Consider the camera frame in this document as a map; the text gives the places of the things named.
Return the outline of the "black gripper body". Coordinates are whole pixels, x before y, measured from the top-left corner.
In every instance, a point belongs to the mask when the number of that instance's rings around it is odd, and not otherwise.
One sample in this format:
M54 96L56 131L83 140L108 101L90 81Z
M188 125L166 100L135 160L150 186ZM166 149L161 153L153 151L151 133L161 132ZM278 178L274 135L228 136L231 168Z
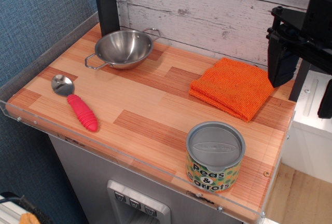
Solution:
M307 12L277 6L271 14L266 38L275 34L297 56L331 74L331 6L313 6Z

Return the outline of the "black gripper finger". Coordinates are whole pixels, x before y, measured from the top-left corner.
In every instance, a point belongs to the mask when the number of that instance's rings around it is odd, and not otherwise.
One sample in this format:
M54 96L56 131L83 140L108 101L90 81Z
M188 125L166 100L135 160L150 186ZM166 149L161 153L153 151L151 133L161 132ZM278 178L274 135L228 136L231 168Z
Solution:
M288 50L289 43L272 33L268 45L268 78L274 88L290 81L299 56Z
M321 119L331 119L332 117L332 81L327 84L320 107L318 109L318 117Z

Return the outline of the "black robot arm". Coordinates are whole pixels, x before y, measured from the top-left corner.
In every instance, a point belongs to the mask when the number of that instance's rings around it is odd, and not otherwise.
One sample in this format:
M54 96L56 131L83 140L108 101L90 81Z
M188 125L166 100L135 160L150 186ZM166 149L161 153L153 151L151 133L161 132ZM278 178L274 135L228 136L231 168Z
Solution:
M289 100L297 101L311 65L331 74L331 0L309 0L306 12L277 6L268 28L268 78L273 87L299 74Z

